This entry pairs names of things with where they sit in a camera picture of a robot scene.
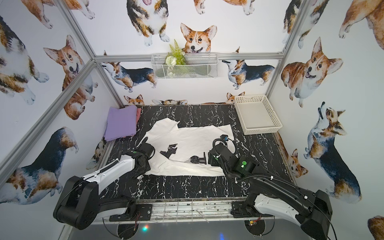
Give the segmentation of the white printed t-shirt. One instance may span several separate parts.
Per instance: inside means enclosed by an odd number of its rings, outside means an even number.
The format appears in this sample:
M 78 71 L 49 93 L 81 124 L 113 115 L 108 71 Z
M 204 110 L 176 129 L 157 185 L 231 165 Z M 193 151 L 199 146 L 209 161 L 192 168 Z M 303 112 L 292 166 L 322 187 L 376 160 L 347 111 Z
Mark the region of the white printed t-shirt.
M 213 148 L 213 141 L 222 135 L 234 139 L 230 125 L 216 127 L 179 128 L 179 122 L 165 118 L 155 122 L 146 133 L 147 143 L 156 152 L 149 160 L 150 170 L 146 175 L 155 176 L 198 176 L 221 177 L 224 175 L 220 167 L 209 164 L 193 164 L 190 158 L 207 157 Z

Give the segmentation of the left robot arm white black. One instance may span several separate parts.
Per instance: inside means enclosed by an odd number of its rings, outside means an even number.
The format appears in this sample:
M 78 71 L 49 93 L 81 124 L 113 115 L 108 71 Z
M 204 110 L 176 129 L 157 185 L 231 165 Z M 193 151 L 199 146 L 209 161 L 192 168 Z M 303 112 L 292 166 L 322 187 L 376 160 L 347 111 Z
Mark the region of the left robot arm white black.
M 67 180 L 56 204 L 53 217 L 60 223 L 84 230 L 94 220 L 110 216 L 123 216 L 135 220 L 139 213 L 132 197 L 101 198 L 100 194 L 115 180 L 127 174 L 132 179 L 144 175 L 151 167 L 149 160 L 156 150 L 145 137 L 132 151 L 121 155 L 103 168 L 83 177 L 73 176 Z

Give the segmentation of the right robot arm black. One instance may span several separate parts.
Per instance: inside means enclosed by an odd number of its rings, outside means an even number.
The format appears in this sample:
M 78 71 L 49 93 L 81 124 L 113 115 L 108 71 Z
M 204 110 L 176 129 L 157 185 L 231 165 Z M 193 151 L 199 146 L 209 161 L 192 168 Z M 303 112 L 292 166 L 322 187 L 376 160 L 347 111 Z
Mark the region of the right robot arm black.
M 266 170 L 253 158 L 237 157 L 228 148 L 227 135 L 213 140 L 208 163 L 220 167 L 228 180 L 250 185 L 245 201 L 247 214 L 272 215 L 298 225 L 314 240 L 327 240 L 333 210 L 329 196 L 300 188 Z

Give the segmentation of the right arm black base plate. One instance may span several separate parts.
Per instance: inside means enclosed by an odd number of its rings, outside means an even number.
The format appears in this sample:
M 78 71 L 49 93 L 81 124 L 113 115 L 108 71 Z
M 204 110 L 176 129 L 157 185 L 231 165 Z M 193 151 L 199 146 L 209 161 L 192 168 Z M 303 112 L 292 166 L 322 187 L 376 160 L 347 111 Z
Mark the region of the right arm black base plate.
M 232 202 L 231 215 L 234 218 L 251 218 L 257 215 L 255 208 L 246 202 Z

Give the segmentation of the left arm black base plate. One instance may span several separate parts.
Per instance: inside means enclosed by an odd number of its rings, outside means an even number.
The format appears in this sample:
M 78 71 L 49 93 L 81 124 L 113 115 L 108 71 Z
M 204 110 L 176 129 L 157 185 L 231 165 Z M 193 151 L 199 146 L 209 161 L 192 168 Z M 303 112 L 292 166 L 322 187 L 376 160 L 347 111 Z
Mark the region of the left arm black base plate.
M 110 216 L 110 222 L 134 222 L 134 221 L 149 221 L 152 214 L 152 204 L 132 205 L 121 215 Z

